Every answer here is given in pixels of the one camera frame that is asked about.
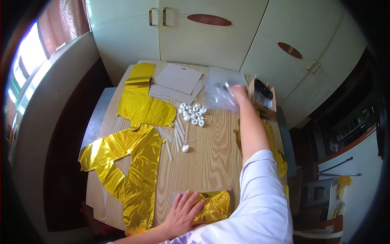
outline cabinet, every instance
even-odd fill
[[[130,64],[160,60],[158,0],[90,0],[88,16],[104,66],[114,85]],[[149,9],[152,26],[149,25]]]
[[[345,12],[340,24],[319,58],[321,67],[299,83],[280,103],[288,129],[305,119],[348,77],[361,58],[366,40],[352,16]]]
[[[339,156],[318,165],[319,171],[335,166],[347,158],[353,157],[340,166],[325,173],[328,174],[357,174],[351,176],[352,185],[344,190],[342,201],[345,203],[343,213],[343,235],[340,243],[350,243],[350,239],[363,223],[378,190],[383,160],[378,156],[376,131],[362,142]],[[319,176],[320,180],[330,176]]]
[[[336,0],[270,0],[241,72],[269,82],[277,103],[282,103],[325,50],[343,11]],[[290,45],[302,58],[288,54],[278,42]]]
[[[239,71],[248,53],[268,0],[160,0],[161,60],[215,66]],[[163,8],[166,7],[166,26]],[[209,14],[229,26],[198,23],[187,18]]]

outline hand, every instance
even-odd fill
[[[234,85],[229,87],[229,91],[233,94],[233,98],[240,105],[242,101],[248,100],[248,89],[244,85]]]
[[[201,200],[193,206],[198,193],[195,192],[188,198],[190,193],[188,190],[184,195],[178,194],[176,196],[171,211],[164,223],[161,224],[171,239],[184,235],[193,229],[192,223],[205,204],[205,201]]]

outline deflated foil balloon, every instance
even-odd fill
[[[132,235],[150,229],[161,144],[157,130],[143,124],[139,131],[122,130],[100,138],[80,152],[81,169],[96,170],[104,188],[123,202],[123,221]],[[128,176],[114,163],[131,155]]]
[[[206,203],[202,211],[195,217],[193,224],[211,224],[227,219],[231,215],[229,190],[199,192],[195,204],[202,199]]]
[[[238,130],[233,130],[233,133],[236,134],[236,143],[238,146],[238,149],[240,150],[241,156],[242,156],[242,148],[241,148],[241,133],[240,133],[240,119],[237,120],[238,124]],[[269,145],[271,146],[271,151],[273,154],[273,157],[276,161],[276,165],[278,167],[278,176],[279,178],[282,178],[287,173],[287,160],[284,157],[284,154],[279,149],[275,148],[275,142],[273,138],[273,130],[271,128],[271,125],[267,124],[266,120],[263,120],[263,124],[267,130],[268,134],[268,140]]]
[[[167,102],[149,97],[150,78],[154,65],[140,63],[134,65],[119,101],[117,116],[130,120],[130,128],[136,130],[141,123],[155,126],[173,126],[176,117],[175,107]]]
[[[275,159],[276,165],[278,166],[279,178],[282,178],[287,173],[287,160],[284,157],[282,151],[275,148],[275,141],[273,138],[273,130],[271,125],[269,125],[265,119],[263,119],[263,124],[267,130],[269,145],[271,146],[273,158]]]

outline curtain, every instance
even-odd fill
[[[38,26],[49,58],[63,43],[89,31],[85,0],[52,0],[39,17]]]

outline cardboard box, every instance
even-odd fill
[[[269,113],[276,113],[275,89],[271,85],[268,85],[268,89],[272,92],[272,95],[273,95],[272,108],[268,108],[268,107],[264,106],[263,104],[260,104],[260,103],[255,101],[255,79],[254,78],[252,79],[252,81],[249,84],[249,91],[248,91],[249,100],[252,102],[255,109],[259,109],[260,111],[263,111],[266,115]]]

